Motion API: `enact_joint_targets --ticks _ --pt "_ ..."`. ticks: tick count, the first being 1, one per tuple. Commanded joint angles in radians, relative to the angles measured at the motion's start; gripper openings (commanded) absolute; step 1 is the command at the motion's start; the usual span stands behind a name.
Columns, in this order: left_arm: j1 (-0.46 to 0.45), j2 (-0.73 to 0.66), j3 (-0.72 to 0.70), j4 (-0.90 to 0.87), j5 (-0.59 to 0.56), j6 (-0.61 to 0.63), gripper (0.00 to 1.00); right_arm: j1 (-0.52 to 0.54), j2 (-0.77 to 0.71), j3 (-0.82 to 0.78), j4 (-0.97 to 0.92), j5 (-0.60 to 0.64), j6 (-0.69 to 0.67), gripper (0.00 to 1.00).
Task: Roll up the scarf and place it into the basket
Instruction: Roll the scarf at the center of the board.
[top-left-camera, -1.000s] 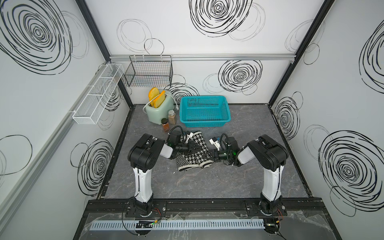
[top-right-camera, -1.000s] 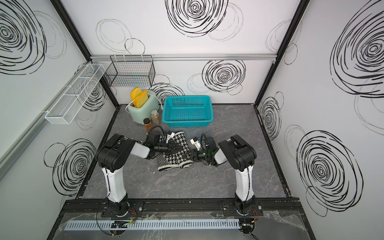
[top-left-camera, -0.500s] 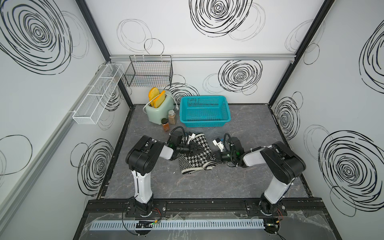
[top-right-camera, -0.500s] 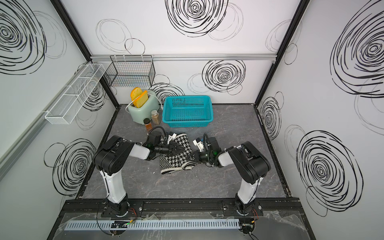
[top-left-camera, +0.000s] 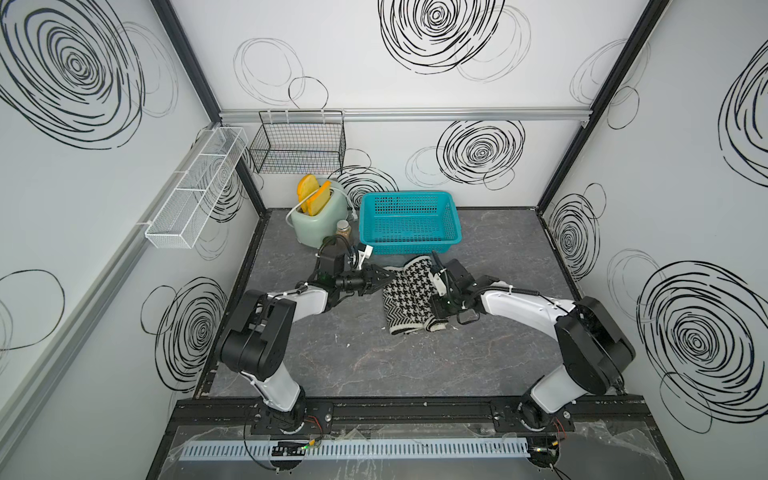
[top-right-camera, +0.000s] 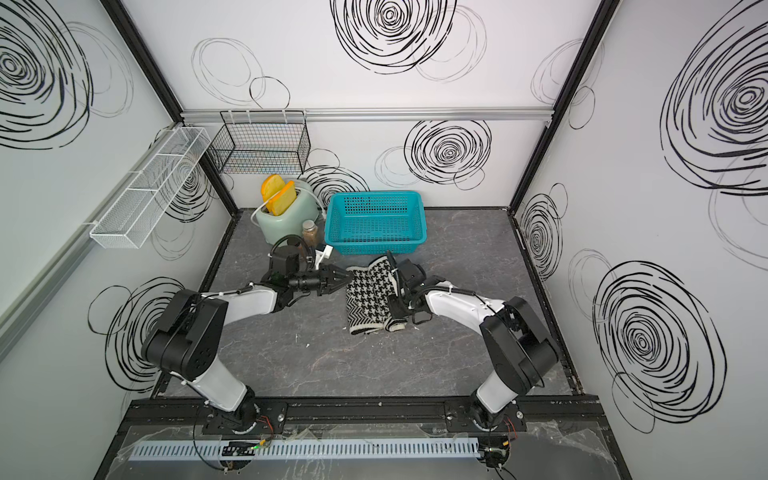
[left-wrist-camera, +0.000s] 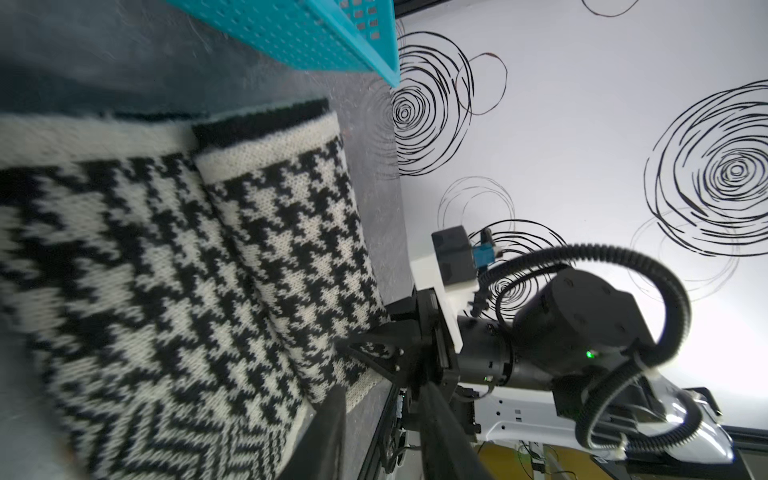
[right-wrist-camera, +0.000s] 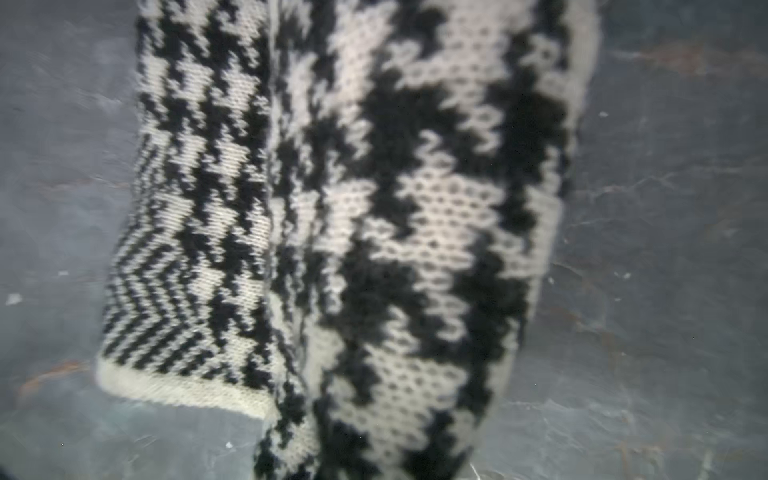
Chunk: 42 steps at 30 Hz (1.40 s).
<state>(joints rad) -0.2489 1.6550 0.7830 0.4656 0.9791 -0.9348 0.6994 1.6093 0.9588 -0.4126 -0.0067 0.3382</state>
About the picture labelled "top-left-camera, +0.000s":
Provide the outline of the black white patterned scarf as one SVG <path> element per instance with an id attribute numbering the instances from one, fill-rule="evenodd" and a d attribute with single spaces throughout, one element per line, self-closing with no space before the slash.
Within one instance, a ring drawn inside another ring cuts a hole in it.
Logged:
<path id="1" fill-rule="evenodd" d="M 438 318 L 430 300 L 438 294 L 431 279 L 432 259 L 418 256 L 402 267 L 388 266 L 394 275 L 383 289 L 387 328 L 391 335 L 445 330 L 448 321 Z"/>

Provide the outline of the teal plastic basket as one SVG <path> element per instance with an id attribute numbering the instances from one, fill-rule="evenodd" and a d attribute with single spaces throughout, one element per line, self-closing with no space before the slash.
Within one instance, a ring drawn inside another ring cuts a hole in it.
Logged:
<path id="1" fill-rule="evenodd" d="M 458 211 L 445 191 L 367 193 L 358 236 L 378 255 L 445 253 L 462 241 Z"/>

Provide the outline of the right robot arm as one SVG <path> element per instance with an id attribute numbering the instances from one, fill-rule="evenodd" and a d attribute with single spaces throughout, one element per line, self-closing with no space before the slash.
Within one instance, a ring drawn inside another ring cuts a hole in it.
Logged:
<path id="1" fill-rule="evenodd" d="M 437 293 L 430 308 L 436 317 L 460 319 L 466 312 L 504 317 L 557 342 L 561 364 L 529 387 L 517 404 L 516 416 L 525 428 L 543 431 L 571 402 L 623 389 L 623 372 L 636 351 L 599 300 L 551 298 L 493 276 L 475 278 L 458 260 L 444 263 L 437 253 L 431 254 L 431 263 Z"/>

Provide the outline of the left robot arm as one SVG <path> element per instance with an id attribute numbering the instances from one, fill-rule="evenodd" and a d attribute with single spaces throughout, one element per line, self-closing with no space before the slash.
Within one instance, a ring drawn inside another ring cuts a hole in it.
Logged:
<path id="1" fill-rule="evenodd" d="M 330 236 L 318 248 L 306 280 L 283 291 L 246 291 L 225 322 L 215 358 L 259 393 L 271 423 L 280 430 L 299 431 L 306 416 L 305 390 L 284 363 L 293 323 L 388 286 L 395 273 L 369 262 L 372 251 L 338 234 Z"/>

